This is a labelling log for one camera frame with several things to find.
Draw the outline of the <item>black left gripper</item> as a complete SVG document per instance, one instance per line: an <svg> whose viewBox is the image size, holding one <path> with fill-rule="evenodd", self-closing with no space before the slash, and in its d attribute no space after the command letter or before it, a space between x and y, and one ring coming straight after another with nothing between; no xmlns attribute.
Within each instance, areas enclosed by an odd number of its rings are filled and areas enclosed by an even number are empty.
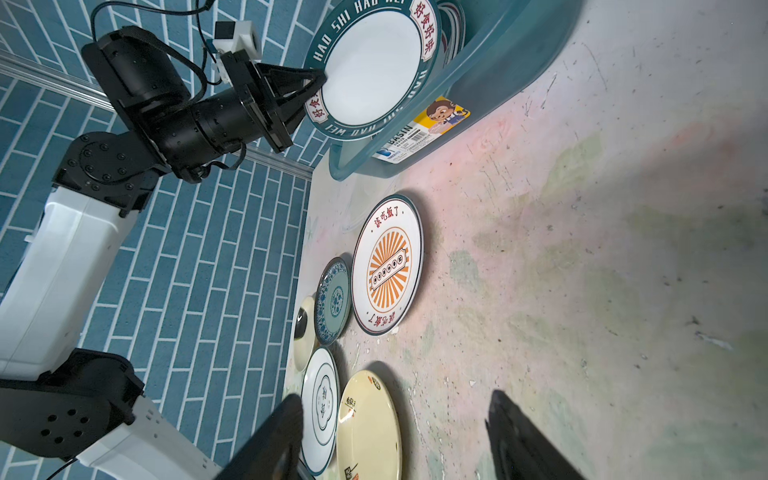
<svg viewBox="0 0 768 480"><path fill-rule="evenodd" d="M322 69L301 69L252 62L243 50L224 54L224 67L246 112L276 153L293 144L293 134L305 117L311 95L305 88L321 87Z"/></svg>

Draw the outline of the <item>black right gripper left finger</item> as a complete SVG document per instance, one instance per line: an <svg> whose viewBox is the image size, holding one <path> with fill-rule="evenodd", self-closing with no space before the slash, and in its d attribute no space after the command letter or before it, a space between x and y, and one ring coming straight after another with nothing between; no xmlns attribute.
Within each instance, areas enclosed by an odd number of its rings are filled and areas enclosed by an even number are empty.
<svg viewBox="0 0 768 480"><path fill-rule="evenodd" d="M290 394L215 479L298 479L302 435L301 398Z"/></svg>

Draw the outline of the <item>white plate green lettered rim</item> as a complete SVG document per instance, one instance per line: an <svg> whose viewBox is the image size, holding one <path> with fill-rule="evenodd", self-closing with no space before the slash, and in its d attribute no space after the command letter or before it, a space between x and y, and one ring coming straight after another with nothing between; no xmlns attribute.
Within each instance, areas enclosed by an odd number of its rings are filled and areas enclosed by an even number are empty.
<svg viewBox="0 0 768 480"><path fill-rule="evenodd" d="M441 34L435 1L339 2L305 58L306 69L327 77L305 103L309 121L338 141L378 134L425 87Z"/></svg>

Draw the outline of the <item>white plate green red rim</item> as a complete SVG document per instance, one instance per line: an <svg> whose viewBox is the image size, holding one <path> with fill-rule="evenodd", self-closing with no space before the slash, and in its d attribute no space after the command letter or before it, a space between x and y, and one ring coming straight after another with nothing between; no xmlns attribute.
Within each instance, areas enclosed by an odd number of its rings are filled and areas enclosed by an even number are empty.
<svg viewBox="0 0 768 480"><path fill-rule="evenodd" d="M437 5L442 18L443 67L446 68L465 45L466 15L456 1L439 1Z"/></svg>

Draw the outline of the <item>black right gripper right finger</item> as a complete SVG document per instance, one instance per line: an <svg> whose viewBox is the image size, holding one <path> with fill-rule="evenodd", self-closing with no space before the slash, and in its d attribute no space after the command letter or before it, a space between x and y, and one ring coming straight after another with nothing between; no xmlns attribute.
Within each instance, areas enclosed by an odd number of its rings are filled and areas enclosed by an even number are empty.
<svg viewBox="0 0 768 480"><path fill-rule="evenodd" d="M584 480L504 391L492 392L485 425L497 479Z"/></svg>

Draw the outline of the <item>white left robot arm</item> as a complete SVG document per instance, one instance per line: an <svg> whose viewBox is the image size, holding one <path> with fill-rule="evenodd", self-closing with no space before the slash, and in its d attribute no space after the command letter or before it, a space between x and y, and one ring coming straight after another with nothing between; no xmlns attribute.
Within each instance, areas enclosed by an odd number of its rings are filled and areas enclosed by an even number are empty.
<svg viewBox="0 0 768 480"><path fill-rule="evenodd" d="M159 180L172 174L198 183L223 167L225 155L244 157L258 138L286 150L325 73L226 51L219 61L228 88L191 93L176 69L184 56L135 26L81 54L126 131L86 133L67 148L2 298L2 440L116 479L297 478L299 396L282 401L219 466L158 412L128 359L83 349L78 338Z"/></svg>

